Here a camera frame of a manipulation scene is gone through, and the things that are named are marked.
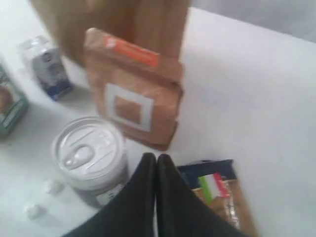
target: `white table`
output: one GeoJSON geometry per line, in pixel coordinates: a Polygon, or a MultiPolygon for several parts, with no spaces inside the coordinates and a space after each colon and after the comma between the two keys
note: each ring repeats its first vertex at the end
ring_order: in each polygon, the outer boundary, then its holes
{"type": "MultiPolygon", "coordinates": [[[[1,3],[0,51],[26,91],[31,108],[0,142],[1,236],[56,237],[96,210],[66,187],[43,193],[46,179],[61,179],[50,145],[69,121],[96,115],[85,73],[65,60],[77,89],[52,102],[30,81],[17,44],[46,35],[26,0],[1,3]],[[23,215],[36,202],[48,213],[23,215]]],[[[316,45],[192,8],[183,45],[185,96],[180,125],[168,151],[177,165],[200,159],[234,159],[263,237],[314,237],[316,230],[316,45]]],[[[130,171],[143,152],[127,141],[130,171]]]]}

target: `brown paper bag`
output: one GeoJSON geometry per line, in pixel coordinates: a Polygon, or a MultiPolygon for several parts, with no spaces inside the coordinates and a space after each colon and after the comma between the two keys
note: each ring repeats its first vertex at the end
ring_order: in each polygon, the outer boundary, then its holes
{"type": "Polygon", "coordinates": [[[100,115],[127,136],[167,149],[183,93],[182,65],[98,29],[87,31],[84,48],[100,115]]]}
{"type": "Polygon", "coordinates": [[[71,59],[83,64],[84,33],[99,28],[178,59],[190,0],[30,0],[71,59]]]}

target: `can lid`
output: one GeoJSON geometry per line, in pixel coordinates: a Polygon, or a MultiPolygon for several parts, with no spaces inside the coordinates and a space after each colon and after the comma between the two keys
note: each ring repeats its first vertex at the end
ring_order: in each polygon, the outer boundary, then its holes
{"type": "Polygon", "coordinates": [[[124,142],[121,132],[98,117],[69,123],[53,142],[57,167],[71,178],[91,180],[107,175],[121,164],[124,142]]]}

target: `orange label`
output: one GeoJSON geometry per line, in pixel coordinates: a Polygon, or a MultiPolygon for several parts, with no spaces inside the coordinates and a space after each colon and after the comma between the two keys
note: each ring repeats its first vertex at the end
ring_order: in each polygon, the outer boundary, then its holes
{"type": "Polygon", "coordinates": [[[158,53],[149,51],[111,35],[104,37],[104,43],[106,48],[128,56],[138,62],[147,64],[151,67],[156,67],[158,65],[158,53]]]}

